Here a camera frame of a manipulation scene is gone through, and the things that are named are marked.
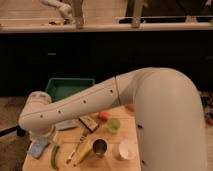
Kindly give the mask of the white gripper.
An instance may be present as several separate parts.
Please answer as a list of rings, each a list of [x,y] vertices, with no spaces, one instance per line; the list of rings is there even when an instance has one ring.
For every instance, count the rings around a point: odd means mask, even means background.
[[[42,130],[39,133],[30,133],[30,140],[47,140],[49,142],[52,142],[55,136],[56,130],[54,126],[51,126],[48,129]]]

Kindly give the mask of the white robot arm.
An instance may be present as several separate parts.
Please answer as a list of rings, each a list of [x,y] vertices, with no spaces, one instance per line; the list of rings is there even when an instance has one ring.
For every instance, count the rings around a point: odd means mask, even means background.
[[[184,73],[148,67],[114,76],[60,101],[35,91],[19,125],[36,137],[59,122],[131,104],[142,171],[208,171],[205,119],[199,91]]]

